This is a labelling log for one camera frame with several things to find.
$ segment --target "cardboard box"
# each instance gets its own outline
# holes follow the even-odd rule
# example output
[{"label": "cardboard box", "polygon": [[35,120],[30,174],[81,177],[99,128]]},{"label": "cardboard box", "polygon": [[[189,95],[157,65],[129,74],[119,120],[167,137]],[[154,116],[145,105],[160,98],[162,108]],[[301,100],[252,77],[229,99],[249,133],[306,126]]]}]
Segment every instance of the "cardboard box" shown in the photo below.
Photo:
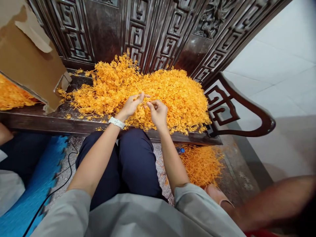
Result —
[{"label": "cardboard box", "polygon": [[55,111],[71,82],[53,43],[25,0],[0,1],[0,72]]}]

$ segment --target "white watch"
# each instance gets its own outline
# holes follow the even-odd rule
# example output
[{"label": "white watch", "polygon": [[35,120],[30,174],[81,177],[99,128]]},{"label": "white watch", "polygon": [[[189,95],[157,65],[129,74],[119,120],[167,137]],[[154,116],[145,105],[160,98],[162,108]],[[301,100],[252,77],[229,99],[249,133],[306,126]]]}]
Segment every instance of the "white watch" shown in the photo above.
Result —
[{"label": "white watch", "polygon": [[125,126],[125,123],[123,123],[120,120],[113,118],[113,117],[110,118],[109,123],[113,123],[115,126],[118,126],[121,129],[123,129]]}]

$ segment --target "dark wooden furniture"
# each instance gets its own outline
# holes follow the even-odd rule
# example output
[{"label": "dark wooden furniture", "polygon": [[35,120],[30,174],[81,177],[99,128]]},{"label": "dark wooden furniture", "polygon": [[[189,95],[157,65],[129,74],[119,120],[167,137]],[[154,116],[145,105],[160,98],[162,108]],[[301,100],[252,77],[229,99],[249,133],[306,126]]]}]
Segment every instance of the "dark wooden furniture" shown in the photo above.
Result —
[{"label": "dark wooden furniture", "polygon": [[[208,96],[212,91],[222,96],[209,98],[210,115],[218,125],[239,119],[234,98],[262,119],[254,131],[219,130],[213,123],[207,132],[189,136],[172,135],[175,142],[219,145],[219,135],[235,134],[258,137],[271,132],[275,121],[264,109],[240,95],[219,73],[245,45],[291,0],[28,0],[40,25],[54,43],[69,71],[91,70],[99,61],[111,62],[115,55],[129,51],[140,71],[184,69],[200,82]],[[220,81],[229,95],[218,86]],[[85,77],[74,78],[71,89]],[[220,116],[226,104],[232,117]],[[65,119],[71,114],[72,119]],[[66,104],[58,111],[43,115],[40,105],[1,111],[0,119],[12,129],[61,134],[89,134],[107,126],[100,120],[82,121],[77,111]],[[156,131],[148,131],[159,141]]]},{"label": "dark wooden furniture", "polygon": [[[86,77],[75,77],[72,76],[73,82],[68,88],[68,91],[79,88],[83,83],[92,84],[92,80]],[[243,97],[235,91],[233,85],[230,85],[229,81],[225,79],[222,73],[218,73],[213,82],[217,80],[223,85],[227,95],[221,90],[218,85],[213,86],[207,93],[206,96],[209,98],[211,92],[216,91],[222,96],[222,100],[219,97],[209,98],[209,111],[213,121],[216,121],[219,125],[225,125],[230,122],[239,119],[234,105],[231,99],[236,99],[242,105],[249,108],[255,114],[262,119],[262,126],[254,131],[234,131],[234,130],[218,130],[216,124],[213,123],[207,132],[202,134],[198,132],[189,132],[189,135],[183,135],[179,132],[175,132],[171,137],[175,143],[192,143],[200,145],[221,145],[221,139],[219,135],[223,134],[235,134],[240,136],[248,137],[259,137],[271,132],[275,127],[274,119],[264,111],[264,109],[251,103],[248,99]],[[227,104],[226,109],[230,110],[232,118],[223,119],[219,114],[225,111],[225,108],[221,107],[223,104]],[[88,135],[96,130],[96,128],[106,128],[107,123],[101,123],[100,118],[94,118],[92,121],[86,121],[79,119],[80,113],[77,110],[69,107],[69,103],[64,103],[58,110],[47,116],[43,114],[43,105],[38,104],[31,107],[24,107],[21,109],[12,109],[8,111],[0,111],[0,121],[2,121],[7,127],[15,130],[28,130],[37,132],[48,132],[51,134],[63,134],[63,135]],[[71,119],[66,119],[66,114],[71,115]],[[147,132],[149,138],[153,142],[159,142],[159,134],[156,130],[149,130]]]},{"label": "dark wooden furniture", "polygon": [[[219,81],[219,84],[223,86],[227,93],[224,90],[220,89],[218,85],[213,85],[217,81]],[[211,89],[205,93],[209,101],[208,110],[210,111],[210,116],[213,121],[213,124],[209,126],[207,131],[210,137],[216,137],[218,135],[224,134],[239,135],[243,137],[261,137],[270,133],[275,128],[276,122],[270,115],[270,113],[259,105],[254,104],[254,102],[250,101],[249,99],[247,99],[247,97],[241,94],[235,88],[235,86],[224,77],[224,74],[222,72],[216,74],[210,84]],[[222,99],[220,100],[219,96],[210,98],[210,94],[212,92],[217,92],[218,94],[220,94]],[[261,126],[253,131],[239,131],[231,129],[219,130],[214,122],[217,122],[218,125],[222,126],[240,119],[237,114],[236,108],[231,101],[232,99],[235,99],[237,102],[258,115],[258,117],[262,121]],[[225,112],[226,109],[229,110],[231,117],[223,119],[220,114]]]},{"label": "dark wooden furniture", "polygon": [[174,66],[205,89],[291,0],[28,0],[67,68],[129,50],[140,71]]}]

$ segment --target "hand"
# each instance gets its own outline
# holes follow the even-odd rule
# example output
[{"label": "hand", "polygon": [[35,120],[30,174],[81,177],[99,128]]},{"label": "hand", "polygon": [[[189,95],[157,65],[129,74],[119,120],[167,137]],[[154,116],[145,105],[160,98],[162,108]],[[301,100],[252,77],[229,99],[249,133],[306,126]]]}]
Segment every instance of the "hand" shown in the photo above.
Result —
[{"label": "hand", "polygon": [[137,106],[143,102],[144,97],[149,98],[150,95],[145,95],[144,92],[142,92],[139,95],[132,95],[130,96],[124,107],[121,109],[121,111],[116,114],[115,118],[119,119],[121,122],[124,122],[127,120],[133,113],[135,113]]},{"label": "hand", "polygon": [[154,100],[147,102],[147,106],[150,109],[151,120],[158,130],[167,128],[167,112],[168,107],[164,105],[160,100]]}]

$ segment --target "pile of orange flowers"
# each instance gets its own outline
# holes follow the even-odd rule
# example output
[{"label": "pile of orange flowers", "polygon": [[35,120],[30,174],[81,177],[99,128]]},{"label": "pile of orange flowers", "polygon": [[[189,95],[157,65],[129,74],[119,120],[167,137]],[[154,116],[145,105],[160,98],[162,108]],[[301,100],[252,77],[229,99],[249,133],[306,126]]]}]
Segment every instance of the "pile of orange flowers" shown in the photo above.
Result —
[{"label": "pile of orange flowers", "polygon": [[190,178],[190,182],[206,187],[215,184],[221,177],[221,169],[224,167],[220,160],[224,157],[222,151],[215,146],[183,145],[185,152],[180,155],[183,165]]},{"label": "pile of orange flowers", "polygon": [[[70,105],[78,109],[81,118],[103,118],[118,113],[131,95],[144,92],[151,98],[145,98],[142,105],[159,99],[168,107],[167,123],[171,134],[175,131],[188,134],[188,131],[198,128],[200,132],[206,130],[203,123],[210,124],[211,121],[207,113],[207,98],[199,83],[183,70],[159,70],[143,75],[138,72],[136,64],[126,54],[116,56],[110,64],[99,62],[95,70],[85,73],[92,77],[93,86],[83,84],[72,93],[62,90],[60,93],[66,101],[72,100]],[[125,124],[145,131],[156,129],[149,108],[142,105]]]},{"label": "pile of orange flowers", "polygon": [[0,74],[0,110],[31,106],[37,102],[36,98]]}]

